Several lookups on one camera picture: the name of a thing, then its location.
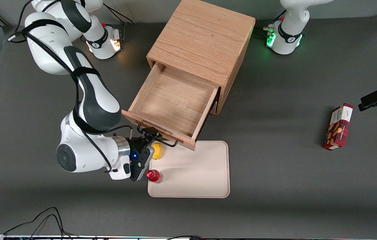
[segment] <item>green light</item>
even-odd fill
[[[299,46],[299,43],[301,42],[301,38],[302,38],[302,34],[301,36],[299,36],[298,43],[296,44],[297,47]]]
[[[274,43],[274,40],[276,39],[276,34],[271,34],[267,39],[267,46],[271,47]]]

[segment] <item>red bottle cap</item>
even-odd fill
[[[161,180],[161,175],[158,170],[148,170],[146,176],[152,182]]]

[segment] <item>wooden box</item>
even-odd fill
[[[182,0],[147,54],[150,74],[122,114],[194,150],[207,115],[224,105],[254,24],[252,17]]]

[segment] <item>open drawer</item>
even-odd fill
[[[122,114],[131,123],[154,127],[164,138],[177,140],[194,151],[218,88],[212,82],[155,62],[131,107]]]

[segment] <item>beige tray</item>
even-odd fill
[[[193,152],[181,145],[162,144],[150,170],[163,174],[161,183],[148,182],[152,197],[226,198],[230,194],[228,145],[224,141],[197,141]]]

